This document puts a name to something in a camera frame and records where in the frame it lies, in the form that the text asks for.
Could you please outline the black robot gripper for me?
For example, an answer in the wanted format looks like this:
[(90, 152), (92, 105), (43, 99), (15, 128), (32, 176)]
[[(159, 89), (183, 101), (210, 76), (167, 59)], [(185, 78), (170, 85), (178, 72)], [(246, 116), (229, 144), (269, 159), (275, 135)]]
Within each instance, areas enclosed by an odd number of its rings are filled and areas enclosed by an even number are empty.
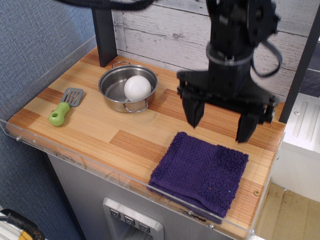
[(251, 77), (251, 63), (223, 65), (210, 62), (208, 70), (177, 72), (178, 94), (187, 122), (196, 128), (205, 103), (241, 113), (236, 141), (246, 143), (257, 124), (272, 122), (279, 99)]

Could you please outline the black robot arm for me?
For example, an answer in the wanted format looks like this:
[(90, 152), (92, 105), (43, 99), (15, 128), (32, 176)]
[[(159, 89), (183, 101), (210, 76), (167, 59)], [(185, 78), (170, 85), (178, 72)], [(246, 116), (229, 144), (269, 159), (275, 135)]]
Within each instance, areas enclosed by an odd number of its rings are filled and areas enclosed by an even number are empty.
[(251, 76), (258, 45), (282, 60), (277, 48), (268, 42), (280, 19), (270, 0), (209, 0), (206, 5), (211, 20), (208, 69), (179, 71), (177, 92), (193, 127), (202, 119), (207, 103), (239, 113), (236, 141), (245, 143), (259, 124), (273, 120), (280, 102)]

